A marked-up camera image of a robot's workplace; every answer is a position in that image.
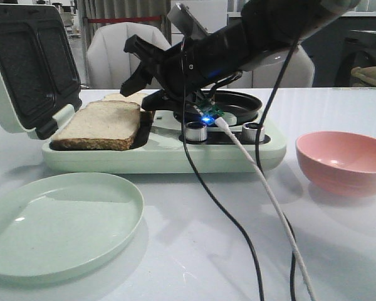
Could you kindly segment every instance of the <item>pink bowl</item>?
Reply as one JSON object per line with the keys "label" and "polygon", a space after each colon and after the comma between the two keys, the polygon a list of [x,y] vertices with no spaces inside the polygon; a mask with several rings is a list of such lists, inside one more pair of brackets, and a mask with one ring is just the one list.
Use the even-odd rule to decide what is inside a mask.
{"label": "pink bowl", "polygon": [[304,175],[342,196],[376,194],[376,139],[346,132],[314,132],[296,141]]}

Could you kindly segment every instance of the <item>office chair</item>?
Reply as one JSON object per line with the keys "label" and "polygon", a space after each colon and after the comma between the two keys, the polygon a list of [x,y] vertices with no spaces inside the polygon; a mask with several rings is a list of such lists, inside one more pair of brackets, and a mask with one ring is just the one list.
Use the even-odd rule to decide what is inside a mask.
{"label": "office chair", "polygon": [[[228,88],[272,88],[283,66],[284,60],[270,56],[252,71],[244,71],[243,76],[229,84]],[[309,88],[315,77],[315,64],[301,45],[294,52],[281,81],[281,88]]]}
{"label": "office chair", "polygon": [[[123,49],[125,41],[134,34],[163,50],[170,48],[162,32],[151,25],[124,22],[103,26],[96,31],[86,52],[90,88],[119,89],[129,79],[140,60]],[[160,85],[153,79],[147,88],[160,88]]]}

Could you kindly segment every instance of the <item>open sandwich maker lid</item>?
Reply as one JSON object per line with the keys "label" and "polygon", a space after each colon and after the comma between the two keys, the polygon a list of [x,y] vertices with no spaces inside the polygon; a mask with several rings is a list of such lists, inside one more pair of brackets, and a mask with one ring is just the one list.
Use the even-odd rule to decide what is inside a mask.
{"label": "open sandwich maker lid", "polygon": [[79,92],[80,78],[57,9],[0,4],[1,126],[47,139],[59,127],[61,110],[79,109]]}

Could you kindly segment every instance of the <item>green plate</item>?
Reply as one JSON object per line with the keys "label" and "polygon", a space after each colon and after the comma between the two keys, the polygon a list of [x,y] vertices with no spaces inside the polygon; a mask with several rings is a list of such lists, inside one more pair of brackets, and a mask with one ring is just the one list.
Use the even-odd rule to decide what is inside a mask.
{"label": "green plate", "polygon": [[65,280],[120,252],[142,219],[144,199],[111,174],[62,174],[0,199],[0,277],[15,282]]}

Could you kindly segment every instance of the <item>toast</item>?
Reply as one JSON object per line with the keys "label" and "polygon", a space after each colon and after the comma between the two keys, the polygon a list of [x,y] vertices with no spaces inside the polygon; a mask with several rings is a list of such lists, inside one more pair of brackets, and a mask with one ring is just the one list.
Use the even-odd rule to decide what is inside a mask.
{"label": "toast", "polygon": [[54,149],[114,150],[131,147],[140,126],[140,105],[119,100],[89,103],[52,137]]}
{"label": "toast", "polygon": [[135,102],[141,106],[141,109],[140,109],[141,121],[151,122],[153,121],[154,112],[145,111],[144,109],[142,109],[142,101],[146,96],[148,96],[148,94],[142,93],[142,92],[137,92],[127,97],[119,93],[111,93],[111,94],[104,96],[102,100],[106,102],[113,101],[113,100],[123,101],[123,102]]}

